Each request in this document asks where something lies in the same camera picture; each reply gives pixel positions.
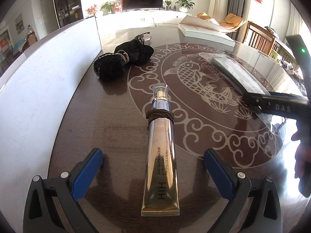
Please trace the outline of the person's right hand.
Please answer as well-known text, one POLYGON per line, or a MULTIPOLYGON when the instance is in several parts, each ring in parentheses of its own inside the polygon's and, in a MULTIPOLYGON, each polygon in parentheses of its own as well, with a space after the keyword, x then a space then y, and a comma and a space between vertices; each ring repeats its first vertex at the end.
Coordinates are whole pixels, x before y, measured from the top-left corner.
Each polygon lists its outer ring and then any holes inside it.
POLYGON ((298 190, 306 198, 310 197, 310 123, 297 121, 297 132, 292 141, 300 141, 295 152, 295 178, 299 178, 298 190))

